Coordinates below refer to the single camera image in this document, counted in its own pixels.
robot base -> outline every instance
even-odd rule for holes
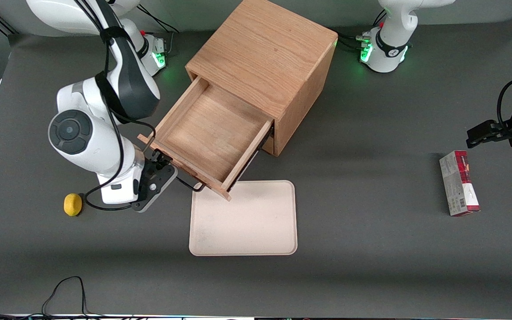
[[[365,31],[362,35],[370,37],[370,39],[374,39],[376,33],[380,30],[379,27],[372,28],[370,31]],[[390,71],[394,71],[398,65],[404,61],[404,55],[408,47],[406,47],[402,52],[397,52],[395,57],[387,57],[386,53],[378,47],[376,42],[371,41],[368,45],[363,48],[361,51],[360,61],[373,71],[380,73],[388,73]]]
[[[144,40],[148,42],[148,52],[141,59],[146,71],[154,76],[166,66],[165,42],[163,39],[155,38],[152,35],[145,35]]]

black strap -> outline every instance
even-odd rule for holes
[[[128,42],[132,44],[132,46],[134,45],[132,43],[132,39],[130,38],[130,35],[128,35],[126,30],[124,30],[124,28],[122,28],[122,27],[106,28],[106,29],[102,30],[102,32],[100,32],[100,38],[102,38],[102,42],[104,42],[104,43],[110,43],[110,39],[113,39],[113,38],[126,38],[128,40]]]
[[[106,79],[106,74],[104,71],[98,73],[94,77],[96,81],[96,85],[98,85],[98,89],[100,89],[100,93],[102,97],[104,97],[104,102],[106,103],[106,107],[111,109],[114,112],[114,115],[116,113],[118,115],[121,115],[125,118],[130,118],[126,111],[124,110],[124,107],[122,107],[122,103],[120,102],[120,98],[118,98],[118,95],[116,95],[116,92],[114,91],[114,88],[112,88],[112,85],[110,84],[110,81]],[[123,119],[118,118],[118,121],[122,124],[128,123],[128,121],[125,121]]]
[[[392,45],[386,44],[384,43],[384,41],[382,41],[382,38],[380,38],[380,30],[378,30],[378,32],[376,33],[376,45],[378,45],[378,47],[382,49],[382,51],[384,51],[386,57],[398,56],[398,54],[401,53],[402,50],[404,50],[404,48],[406,48],[407,44],[408,43],[405,43],[400,47],[393,47]]]
[[[142,48],[136,52],[138,54],[138,58],[142,59],[142,57],[144,57],[148,51],[149,41],[144,37],[144,45],[142,45]]]

yellow lemon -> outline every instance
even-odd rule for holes
[[[82,210],[82,198],[77,194],[68,194],[64,197],[64,212],[71,216],[77,216]]]

wooden cabinet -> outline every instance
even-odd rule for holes
[[[282,152],[323,90],[336,43],[335,32],[272,2],[244,0],[185,66],[193,82],[151,147],[230,200],[261,144]]]

green led light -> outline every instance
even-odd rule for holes
[[[404,57],[406,56],[406,51],[408,51],[408,45],[404,48],[404,53],[402,53],[402,57],[400,58],[400,62],[404,61]]]
[[[363,62],[368,61],[368,58],[370,57],[370,53],[372,52],[372,44],[368,44],[361,53],[361,60]]]
[[[151,55],[160,69],[165,67],[165,55],[163,53],[152,52]]]

